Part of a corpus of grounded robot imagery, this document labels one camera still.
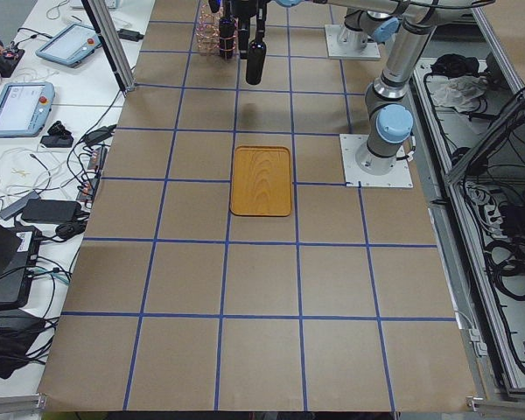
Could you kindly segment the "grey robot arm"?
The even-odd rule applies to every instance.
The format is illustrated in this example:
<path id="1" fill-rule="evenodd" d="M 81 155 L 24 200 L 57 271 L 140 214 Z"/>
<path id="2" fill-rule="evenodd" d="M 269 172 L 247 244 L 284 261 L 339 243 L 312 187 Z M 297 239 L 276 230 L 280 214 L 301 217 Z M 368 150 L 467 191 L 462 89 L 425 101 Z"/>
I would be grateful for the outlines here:
<path id="1" fill-rule="evenodd" d="M 236 25 L 240 58 L 247 61 L 246 82 L 263 76 L 267 46 L 263 41 L 267 1 L 210 1 L 211 12 L 224 11 L 224 21 Z M 408 82 L 434 30 L 489 1 L 333 1 L 347 8 L 344 27 L 375 41 L 395 35 L 381 74 L 368 86 L 365 101 L 370 133 L 355 153 L 357 165 L 373 175 L 387 174 L 396 154 L 410 137 L 414 118 L 402 105 Z"/>

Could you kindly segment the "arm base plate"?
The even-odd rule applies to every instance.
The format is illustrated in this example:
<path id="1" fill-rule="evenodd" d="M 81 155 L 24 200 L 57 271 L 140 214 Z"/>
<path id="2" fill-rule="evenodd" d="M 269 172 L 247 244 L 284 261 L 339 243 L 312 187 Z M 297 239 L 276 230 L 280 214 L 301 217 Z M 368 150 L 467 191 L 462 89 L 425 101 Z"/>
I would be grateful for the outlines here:
<path id="1" fill-rule="evenodd" d="M 329 59 L 378 61 L 379 46 L 364 31 L 352 31 L 343 24 L 327 24 L 325 41 Z"/>
<path id="2" fill-rule="evenodd" d="M 413 182 L 401 145 L 394 157 L 377 157 L 368 150 L 368 135 L 339 136 L 345 185 L 362 188 L 410 189 Z"/>

